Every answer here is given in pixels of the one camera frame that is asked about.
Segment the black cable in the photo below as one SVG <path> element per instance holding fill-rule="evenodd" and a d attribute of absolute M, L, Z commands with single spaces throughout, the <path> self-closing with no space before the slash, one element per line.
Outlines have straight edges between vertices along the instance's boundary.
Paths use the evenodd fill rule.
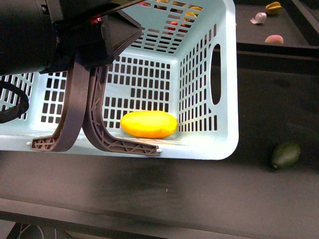
<path fill-rule="evenodd" d="M 19 97 L 18 105 L 4 111 L 0 111 L 0 123 L 6 123 L 8 121 L 14 120 L 29 109 L 29 99 L 23 90 L 6 81 L 0 81 L 0 88 L 12 91 Z"/>

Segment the basket handle hole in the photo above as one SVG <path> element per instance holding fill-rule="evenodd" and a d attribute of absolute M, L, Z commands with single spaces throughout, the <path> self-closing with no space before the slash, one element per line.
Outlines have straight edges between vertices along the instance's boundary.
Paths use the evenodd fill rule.
<path fill-rule="evenodd" d="M 221 68 L 219 44 L 214 47 L 214 50 L 212 52 L 212 66 L 210 68 L 210 93 L 213 104 L 218 104 L 221 97 Z"/>

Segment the yellow toy fruit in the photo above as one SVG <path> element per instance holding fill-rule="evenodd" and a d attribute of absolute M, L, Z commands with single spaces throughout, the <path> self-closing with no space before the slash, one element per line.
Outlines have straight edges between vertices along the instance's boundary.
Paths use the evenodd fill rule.
<path fill-rule="evenodd" d="M 268 13 L 269 15 L 276 15 L 279 13 L 281 8 L 282 7 L 281 7 L 280 3 L 275 1 L 275 2 L 266 6 L 266 13 Z"/>
<path fill-rule="evenodd" d="M 138 111 L 124 115 L 121 127 L 138 138 L 164 138 L 177 129 L 177 120 L 164 111 Z"/>
<path fill-rule="evenodd" d="M 198 6 L 191 6 L 189 9 L 196 10 L 196 11 L 201 11 L 201 8 L 198 7 Z M 186 15 L 187 16 L 198 17 L 198 13 L 190 12 L 190 11 L 187 11 Z M 188 18 L 184 18 L 184 21 L 193 21 L 193 20 L 192 19 L 188 19 Z"/>

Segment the toy fruit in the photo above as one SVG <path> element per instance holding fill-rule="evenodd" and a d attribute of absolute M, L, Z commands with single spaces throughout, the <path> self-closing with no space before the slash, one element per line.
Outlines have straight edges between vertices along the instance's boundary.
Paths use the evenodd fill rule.
<path fill-rule="evenodd" d="M 190 28 L 190 25 L 187 25 L 185 23 L 182 23 L 180 26 Z"/>
<path fill-rule="evenodd" d="M 276 1 L 266 6 L 266 13 L 269 15 L 276 15 L 279 13 L 281 8 L 280 3 Z"/>
<path fill-rule="evenodd" d="M 177 129 L 177 120 L 164 111 L 139 111 L 124 115 L 121 127 L 132 136 L 139 138 L 164 138 Z"/>
<path fill-rule="evenodd" d="M 178 25 L 178 23 L 176 22 L 176 21 L 171 21 L 170 22 L 170 24 L 171 25 L 174 25 L 174 26 L 177 26 Z M 175 31 L 176 30 L 176 28 L 175 27 L 168 27 L 168 30 L 171 30 L 171 31 Z"/>
<path fill-rule="evenodd" d="M 279 44 L 283 44 L 284 43 L 284 39 L 282 36 L 280 35 L 270 35 L 269 37 L 266 38 L 265 40 L 266 43 L 279 43 Z"/>
<path fill-rule="evenodd" d="M 195 13 L 190 12 L 190 11 L 187 11 L 185 15 L 187 15 L 187 16 L 193 16 L 193 17 L 197 17 L 197 16 L 198 16 L 198 14 L 195 14 Z M 184 20 L 184 21 L 187 21 L 187 22 L 194 22 L 194 19 L 190 19 L 190 18 L 186 18 L 186 17 L 184 17 L 183 20 Z"/>
<path fill-rule="evenodd" d="M 191 6 L 189 9 L 193 9 L 193 10 L 196 10 L 196 11 L 201 11 L 201 8 L 198 7 L 198 6 Z"/>
<path fill-rule="evenodd" d="M 271 158 L 271 166 L 275 169 L 287 168 L 298 160 L 300 147 L 293 142 L 286 142 L 278 145 Z"/>
<path fill-rule="evenodd" d="M 144 1 L 142 1 L 142 2 L 140 2 L 140 3 L 138 3 L 138 4 L 141 5 L 141 6 L 148 6 L 148 7 L 151 6 L 149 3 L 144 2 Z"/>

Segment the red fruit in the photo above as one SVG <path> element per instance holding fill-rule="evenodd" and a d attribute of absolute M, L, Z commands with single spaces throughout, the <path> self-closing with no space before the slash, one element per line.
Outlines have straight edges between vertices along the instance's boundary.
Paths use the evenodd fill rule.
<path fill-rule="evenodd" d="M 186 25 L 186 24 L 184 24 L 184 23 L 182 23 L 180 26 L 189 28 L 189 25 Z M 180 29 L 180 30 L 178 30 L 178 31 L 179 31 L 179 32 L 187 33 L 187 30 L 184 30 L 184 29 Z"/>
<path fill-rule="evenodd" d="M 174 26 L 177 26 L 177 25 L 178 25 L 178 23 L 177 23 L 176 21 L 171 21 L 171 22 L 170 22 L 170 24 L 171 24 L 171 25 L 174 25 Z M 168 27 L 168 30 L 175 31 L 175 30 L 176 30 L 176 28 L 175 28 L 175 27 L 170 27 L 170 26 L 169 26 L 169 27 Z"/>

